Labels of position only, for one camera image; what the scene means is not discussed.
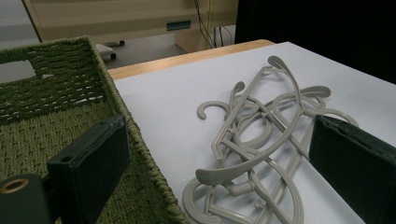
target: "tangled hangers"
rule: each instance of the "tangled hangers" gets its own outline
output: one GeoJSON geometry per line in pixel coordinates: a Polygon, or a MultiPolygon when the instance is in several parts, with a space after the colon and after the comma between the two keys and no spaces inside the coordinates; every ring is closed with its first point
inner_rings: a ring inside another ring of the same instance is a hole
{"type": "Polygon", "coordinates": [[[198,107],[197,113],[201,119],[205,118],[205,108],[208,106],[220,106],[226,111],[226,120],[211,144],[213,154],[218,160],[215,168],[198,169],[195,173],[196,177],[189,182],[183,191],[182,201],[186,212],[198,223],[220,223],[221,217],[238,223],[266,223],[272,214],[275,214],[282,223],[304,223],[302,200],[291,177],[300,164],[302,157],[309,160],[307,148],[313,131],[313,122],[311,121],[308,125],[304,137],[299,142],[292,135],[299,119],[302,116],[313,118],[317,114],[334,114],[354,125],[358,125],[349,115],[338,110],[326,108],[326,104],[322,98],[330,96],[331,91],[328,88],[315,86],[300,90],[293,74],[280,58],[271,56],[268,58],[268,63],[272,66],[263,67],[241,96],[237,97],[236,94],[245,88],[245,84],[238,82],[234,86],[228,105],[223,102],[210,101],[198,107]],[[250,96],[250,93],[262,77],[272,74],[285,74],[288,76],[293,85],[294,92],[281,94],[274,101],[264,105],[259,100],[250,96]],[[295,110],[292,119],[288,121],[282,115],[281,110],[285,105],[290,103],[294,103],[295,110]],[[237,117],[242,110],[246,109],[249,110],[247,115],[242,118],[237,117]],[[253,140],[242,142],[240,138],[241,132],[257,119],[265,120],[264,131],[253,140]],[[281,136],[269,147],[260,150],[270,138],[274,126],[282,132],[281,136]],[[294,152],[287,168],[284,169],[273,161],[270,156],[286,141],[290,141],[297,150],[294,152]],[[224,167],[224,162],[231,153],[238,155],[241,158],[241,163],[224,167]],[[254,171],[254,167],[263,161],[269,164],[281,176],[276,188],[271,194],[264,187],[254,171]],[[244,173],[247,174],[248,181],[235,184],[233,180],[244,173]],[[194,192],[201,185],[209,186],[205,197],[204,211],[198,209],[193,199],[194,192]],[[222,185],[234,197],[256,192],[265,201],[264,203],[258,200],[255,204],[256,207],[261,209],[259,216],[253,220],[250,217],[245,217],[234,211],[215,205],[214,199],[218,185],[222,185]],[[278,205],[286,188],[289,188],[293,201],[294,213],[292,219],[278,205]]]}

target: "white wall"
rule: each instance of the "white wall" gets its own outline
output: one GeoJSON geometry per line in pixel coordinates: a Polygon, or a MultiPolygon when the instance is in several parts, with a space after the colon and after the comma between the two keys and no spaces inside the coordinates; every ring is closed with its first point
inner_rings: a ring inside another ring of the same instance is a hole
{"type": "MultiPolygon", "coordinates": [[[[0,49],[39,43],[22,0],[0,0],[0,49]]],[[[0,64],[0,83],[34,74],[27,62],[0,64]]]]}

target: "wooden cabinet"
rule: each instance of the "wooden cabinet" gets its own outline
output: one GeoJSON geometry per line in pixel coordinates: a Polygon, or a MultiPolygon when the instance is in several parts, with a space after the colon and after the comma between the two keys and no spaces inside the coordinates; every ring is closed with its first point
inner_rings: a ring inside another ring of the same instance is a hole
{"type": "MultiPolygon", "coordinates": [[[[151,35],[180,33],[176,40],[199,46],[198,14],[193,0],[23,0],[42,42],[90,35],[106,43],[151,35]],[[169,31],[168,22],[190,21],[187,29],[169,31]]],[[[236,23],[237,0],[198,0],[206,28],[236,23]]]]}

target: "white table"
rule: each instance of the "white table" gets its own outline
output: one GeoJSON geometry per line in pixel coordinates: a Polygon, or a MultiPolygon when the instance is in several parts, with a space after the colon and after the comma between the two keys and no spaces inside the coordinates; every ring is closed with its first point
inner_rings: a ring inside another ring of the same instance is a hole
{"type": "MultiPolygon", "coordinates": [[[[396,146],[395,85],[291,43],[115,80],[182,209],[182,192],[195,177],[195,170],[214,166],[210,143],[224,122],[223,110],[215,107],[206,110],[206,120],[199,119],[198,105],[209,100],[228,103],[233,86],[238,81],[248,85],[268,65],[271,55],[288,65],[301,89],[315,85],[329,87],[332,95],[325,99],[327,107],[348,113],[364,131],[396,146]]],[[[252,94],[266,103],[289,91],[292,86],[285,77],[269,77],[252,94]]],[[[247,138],[254,135],[254,129],[247,132],[247,138]]],[[[275,175],[264,170],[260,174],[264,186],[271,188],[276,183],[275,175]]],[[[302,161],[293,180],[303,199],[304,223],[362,223],[308,161],[302,161]]],[[[248,216],[255,209],[253,198],[225,200],[225,204],[248,216]]],[[[292,215],[290,196],[286,195],[281,204],[292,215]]]]}

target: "green woven basket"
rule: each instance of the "green woven basket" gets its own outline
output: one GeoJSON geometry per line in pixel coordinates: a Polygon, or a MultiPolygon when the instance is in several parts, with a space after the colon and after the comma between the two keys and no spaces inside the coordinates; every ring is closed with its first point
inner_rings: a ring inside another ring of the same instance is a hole
{"type": "Polygon", "coordinates": [[[188,223],[88,36],[0,50],[35,76],[0,84],[0,181],[46,162],[100,120],[128,120],[132,162],[98,223],[188,223]]]}

